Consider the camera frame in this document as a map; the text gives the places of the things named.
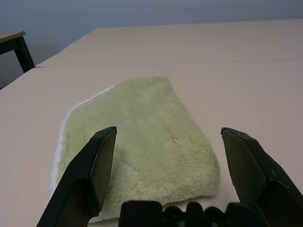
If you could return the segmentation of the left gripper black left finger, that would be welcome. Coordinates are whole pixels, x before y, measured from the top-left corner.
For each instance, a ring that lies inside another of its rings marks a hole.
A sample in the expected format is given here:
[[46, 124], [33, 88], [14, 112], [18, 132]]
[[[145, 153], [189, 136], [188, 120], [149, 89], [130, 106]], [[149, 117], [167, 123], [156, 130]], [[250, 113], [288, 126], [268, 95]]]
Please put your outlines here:
[[86, 227], [102, 211], [111, 176], [117, 128], [96, 132], [67, 166], [39, 227]]

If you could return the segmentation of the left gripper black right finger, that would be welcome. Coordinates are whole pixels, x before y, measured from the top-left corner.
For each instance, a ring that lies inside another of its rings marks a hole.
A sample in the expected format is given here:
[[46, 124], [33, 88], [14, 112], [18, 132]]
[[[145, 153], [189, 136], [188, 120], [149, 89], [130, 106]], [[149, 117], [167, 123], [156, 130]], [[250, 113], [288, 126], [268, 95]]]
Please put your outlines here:
[[271, 227], [301, 227], [303, 196], [284, 169], [248, 134], [222, 128], [221, 136], [240, 202], [257, 204]]

